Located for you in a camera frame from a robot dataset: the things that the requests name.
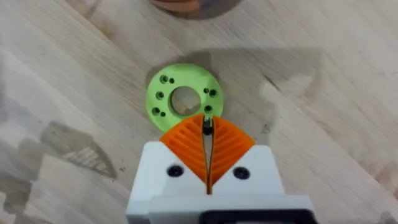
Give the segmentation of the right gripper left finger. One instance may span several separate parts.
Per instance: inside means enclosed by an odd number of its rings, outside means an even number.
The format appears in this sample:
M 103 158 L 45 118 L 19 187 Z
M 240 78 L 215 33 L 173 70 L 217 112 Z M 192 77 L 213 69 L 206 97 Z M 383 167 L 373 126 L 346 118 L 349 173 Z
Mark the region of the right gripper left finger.
M 188 117 L 158 141 L 144 144 L 127 204 L 128 218 L 147 218 L 156 197 L 207 194 L 203 120 L 203 114 Z

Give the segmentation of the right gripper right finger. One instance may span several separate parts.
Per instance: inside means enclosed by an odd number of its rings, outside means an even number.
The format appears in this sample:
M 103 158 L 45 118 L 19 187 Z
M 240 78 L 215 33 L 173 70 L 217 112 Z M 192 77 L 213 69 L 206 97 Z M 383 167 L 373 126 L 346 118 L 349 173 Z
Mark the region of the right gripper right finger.
M 217 116 L 207 191 L 209 195 L 285 194 L 271 148 L 256 144 L 242 129 Z

